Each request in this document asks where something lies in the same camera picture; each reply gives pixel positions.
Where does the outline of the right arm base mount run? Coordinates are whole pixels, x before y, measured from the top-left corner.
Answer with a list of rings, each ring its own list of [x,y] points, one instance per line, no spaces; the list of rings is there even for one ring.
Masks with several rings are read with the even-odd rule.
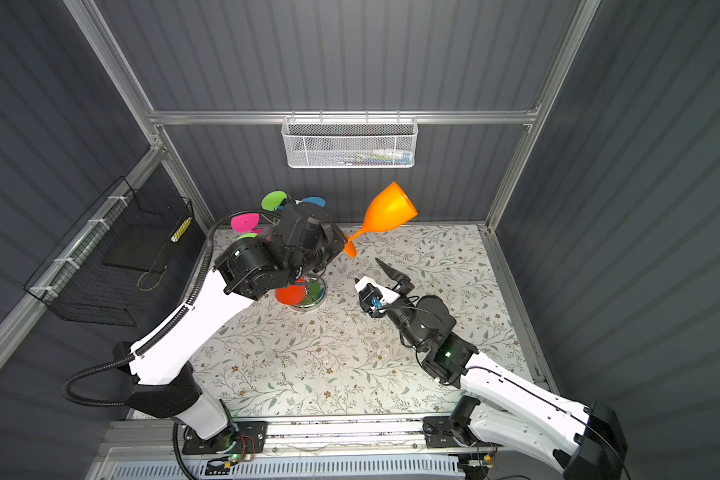
[[[454,429],[447,415],[426,416],[422,420],[422,431],[428,449],[484,446],[476,437],[464,429]]]

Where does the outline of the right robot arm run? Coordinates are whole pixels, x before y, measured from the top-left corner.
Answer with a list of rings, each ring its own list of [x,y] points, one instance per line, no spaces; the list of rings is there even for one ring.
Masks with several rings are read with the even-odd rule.
[[[510,447],[565,479],[629,478],[628,444],[611,407],[567,399],[510,372],[457,334],[457,321],[440,297],[412,300],[411,279],[380,266],[394,286],[356,279],[359,304],[370,317],[391,321],[425,373],[462,391],[449,416],[459,444]]]

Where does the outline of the chrome wine glass rack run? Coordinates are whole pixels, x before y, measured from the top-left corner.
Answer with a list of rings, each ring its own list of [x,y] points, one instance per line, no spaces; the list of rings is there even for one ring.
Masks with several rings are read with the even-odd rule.
[[[285,204],[289,203],[308,203],[319,207],[324,207],[326,205],[326,202],[322,197],[311,196],[301,200],[294,200],[284,191],[273,191],[268,193],[262,199],[261,205],[264,210],[275,211],[277,209],[282,209]],[[300,278],[293,285],[276,289],[275,298],[283,305],[296,307],[307,298],[309,286],[310,283],[308,281],[304,278]]]

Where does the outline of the red wine glass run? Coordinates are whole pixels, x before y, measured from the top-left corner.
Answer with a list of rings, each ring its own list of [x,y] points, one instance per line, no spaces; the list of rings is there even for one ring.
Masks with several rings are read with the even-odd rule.
[[[307,294],[306,283],[303,280],[297,281],[295,284],[291,284],[285,287],[281,287],[275,290],[276,300],[283,305],[297,305],[301,303]]]

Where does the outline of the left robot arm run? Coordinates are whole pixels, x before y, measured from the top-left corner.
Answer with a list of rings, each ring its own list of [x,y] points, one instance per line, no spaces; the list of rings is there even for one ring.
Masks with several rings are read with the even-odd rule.
[[[291,202],[270,216],[272,225],[243,235],[219,255],[209,236],[198,276],[183,302],[120,358],[73,374],[62,384],[62,396],[77,405],[113,407],[115,401],[81,396],[72,386],[118,369],[131,380],[122,405],[171,418],[205,441],[233,443],[237,429],[222,402],[195,379],[191,357],[255,301],[323,270],[348,241],[326,210],[313,203]]]

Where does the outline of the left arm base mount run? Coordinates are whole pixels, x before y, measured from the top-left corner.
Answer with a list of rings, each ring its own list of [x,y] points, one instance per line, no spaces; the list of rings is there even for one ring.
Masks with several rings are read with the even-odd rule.
[[[268,427],[265,421],[237,421],[205,440],[193,429],[179,426],[178,442],[184,455],[254,455],[263,452]]]

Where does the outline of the orange wine glass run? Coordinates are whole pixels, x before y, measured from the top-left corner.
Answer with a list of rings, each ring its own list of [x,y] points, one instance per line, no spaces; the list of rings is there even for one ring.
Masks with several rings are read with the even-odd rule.
[[[360,230],[348,238],[344,253],[351,258],[357,255],[353,243],[366,233],[380,233],[394,230],[418,215],[408,195],[396,182],[392,182],[370,203]]]

